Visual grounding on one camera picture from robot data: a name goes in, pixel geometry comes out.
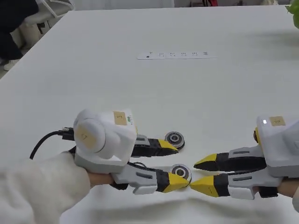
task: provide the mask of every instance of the green plant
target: green plant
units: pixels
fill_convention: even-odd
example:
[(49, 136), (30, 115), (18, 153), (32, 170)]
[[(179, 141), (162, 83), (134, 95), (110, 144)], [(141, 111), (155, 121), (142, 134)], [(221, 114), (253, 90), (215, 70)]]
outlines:
[(295, 0), (290, 6), (286, 6), (286, 9), (293, 15), (294, 25), (299, 29), (299, 0)]

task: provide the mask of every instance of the floor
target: floor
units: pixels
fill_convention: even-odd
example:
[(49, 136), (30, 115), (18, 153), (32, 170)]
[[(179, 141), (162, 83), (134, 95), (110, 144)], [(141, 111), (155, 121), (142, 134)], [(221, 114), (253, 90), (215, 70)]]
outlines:
[[(21, 52), (25, 55), (30, 49), (22, 49)], [(0, 79), (7, 73), (7, 71), (3, 70), (3, 65), (0, 65)]]
[(0, 66), (0, 79), (7, 73), (7, 71), (3, 70), (3, 66)]

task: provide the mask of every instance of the white power strip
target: white power strip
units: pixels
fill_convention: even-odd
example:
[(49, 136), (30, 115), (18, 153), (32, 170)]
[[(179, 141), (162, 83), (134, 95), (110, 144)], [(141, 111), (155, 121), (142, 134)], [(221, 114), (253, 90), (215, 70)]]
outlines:
[(210, 55), (209, 52), (146, 52), (140, 54), (138, 60), (159, 60), (159, 59), (205, 59), (216, 58)]

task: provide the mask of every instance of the hand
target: hand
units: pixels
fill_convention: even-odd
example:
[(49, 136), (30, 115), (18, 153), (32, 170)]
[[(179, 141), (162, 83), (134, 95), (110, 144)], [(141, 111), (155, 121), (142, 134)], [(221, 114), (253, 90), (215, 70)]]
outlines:
[(284, 196), (293, 197), (298, 187), (299, 180), (283, 180), (277, 190)]
[(93, 188), (97, 185), (112, 184), (114, 182), (110, 174), (94, 174), (89, 172), (87, 173), (90, 181), (90, 188)]

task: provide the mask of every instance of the beige label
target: beige label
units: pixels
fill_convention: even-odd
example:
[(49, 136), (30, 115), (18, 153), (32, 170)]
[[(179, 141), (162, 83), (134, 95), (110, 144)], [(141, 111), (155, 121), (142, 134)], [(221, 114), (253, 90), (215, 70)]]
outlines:
[(270, 117), (272, 126), (285, 126), (285, 120), (282, 116)]
[(86, 148), (88, 149), (94, 148), (95, 144), (97, 143), (94, 135), (81, 125), (79, 125), (79, 127), (76, 129), (75, 135), (85, 144)]
[(127, 125), (125, 112), (114, 111), (114, 122), (116, 125)]

